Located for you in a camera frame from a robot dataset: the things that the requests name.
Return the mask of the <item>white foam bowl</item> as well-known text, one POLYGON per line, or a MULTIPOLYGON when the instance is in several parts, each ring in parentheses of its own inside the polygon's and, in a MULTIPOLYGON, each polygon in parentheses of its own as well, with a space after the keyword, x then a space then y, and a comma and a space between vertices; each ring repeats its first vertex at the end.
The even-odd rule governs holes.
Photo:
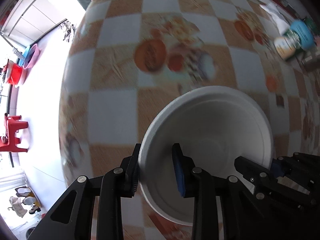
POLYGON ((169 103, 148 127, 139 153, 140 188, 149 206, 182 225, 193 222, 194 204, 177 187, 171 148, 181 146, 197 167, 211 175, 239 176, 243 156, 271 166, 273 137, 268 119, 247 94, 224 86, 202 87, 169 103))

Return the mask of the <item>red plastic stool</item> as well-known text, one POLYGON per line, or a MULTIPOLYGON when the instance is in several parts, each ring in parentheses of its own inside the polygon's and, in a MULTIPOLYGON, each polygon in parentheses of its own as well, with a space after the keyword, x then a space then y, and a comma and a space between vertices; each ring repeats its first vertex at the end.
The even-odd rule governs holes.
POLYGON ((27 148, 18 147, 21 139, 16 137, 16 133, 21 129, 27 129, 29 127, 28 122, 22 121, 21 118, 21 115, 4 114, 5 133, 1 135, 1 152, 28 152, 27 148))

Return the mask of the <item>yellow label jar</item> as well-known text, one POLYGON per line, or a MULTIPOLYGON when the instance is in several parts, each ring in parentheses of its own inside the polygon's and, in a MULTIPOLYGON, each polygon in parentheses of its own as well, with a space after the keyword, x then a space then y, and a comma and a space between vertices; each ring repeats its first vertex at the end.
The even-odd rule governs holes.
POLYGON ((285 61, 295 56, 302 49, 299 35, 291 29, 287 29, 283 35, 275 38, 273 45, 280 58, 285 61))

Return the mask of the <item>blue lid jar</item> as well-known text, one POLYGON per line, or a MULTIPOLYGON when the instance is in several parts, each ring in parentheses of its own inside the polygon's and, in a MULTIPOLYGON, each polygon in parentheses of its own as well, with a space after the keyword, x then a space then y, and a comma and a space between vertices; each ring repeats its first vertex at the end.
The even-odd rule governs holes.
POLYGON ((290 29, 299 36, 303 50, 309 50, 314 45, 313 34, 302 20, 293 21, 290 29))

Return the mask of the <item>red plastic bucket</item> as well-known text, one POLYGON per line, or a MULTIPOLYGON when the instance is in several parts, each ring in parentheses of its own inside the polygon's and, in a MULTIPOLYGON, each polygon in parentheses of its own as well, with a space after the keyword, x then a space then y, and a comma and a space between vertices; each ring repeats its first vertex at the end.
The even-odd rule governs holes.
POLYGON ((13 86, 18 85, 24 69, 18 64, 9 60, 9 62, 5 67, 5 70, 6 70, 6 74, 5 74, 4 82, 13 86))

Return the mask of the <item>pink plastic basin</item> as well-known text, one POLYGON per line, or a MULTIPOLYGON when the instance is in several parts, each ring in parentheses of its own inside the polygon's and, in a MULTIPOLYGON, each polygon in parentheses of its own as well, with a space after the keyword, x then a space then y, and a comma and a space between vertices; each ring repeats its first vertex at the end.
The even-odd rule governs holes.
POLYGON ((31 46, 31 48, 29 49, 29 51, 25 57, 23 69, 33 68, 33 66, 35 65, 35 63, 37 62, 37 60, 39 58, 39 55, 40 55, 40 50, 39 50, 38 45, 35 43, 31 46))

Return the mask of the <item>checkered patterned tablecloth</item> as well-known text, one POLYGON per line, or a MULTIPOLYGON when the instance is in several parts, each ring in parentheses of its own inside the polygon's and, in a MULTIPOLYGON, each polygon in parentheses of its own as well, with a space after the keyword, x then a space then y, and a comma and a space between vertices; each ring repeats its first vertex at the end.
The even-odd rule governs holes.
POLYGON ((276 152, 319 154, 319 72, 284 62, 263 0, 92 0, 69 51, 59 143, 68 184, 118 166, 156 115, 196 87, 242 90, 276 152))

